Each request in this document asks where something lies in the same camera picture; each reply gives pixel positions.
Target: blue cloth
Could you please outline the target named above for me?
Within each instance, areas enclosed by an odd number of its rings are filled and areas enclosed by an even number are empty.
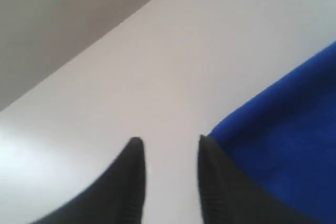
[[[336,42],[210,136],[271,195],[321,223],[336,223]]]

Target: blue blanket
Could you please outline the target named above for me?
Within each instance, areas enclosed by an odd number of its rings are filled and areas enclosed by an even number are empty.
[[[224,118],[210,136],[271,195],[336,223],[336,42]]]

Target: blue fabric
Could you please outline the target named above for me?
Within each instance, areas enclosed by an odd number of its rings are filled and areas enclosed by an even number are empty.
[[[210,136],[271,195],[321,223],[336,223],[336,42]]]

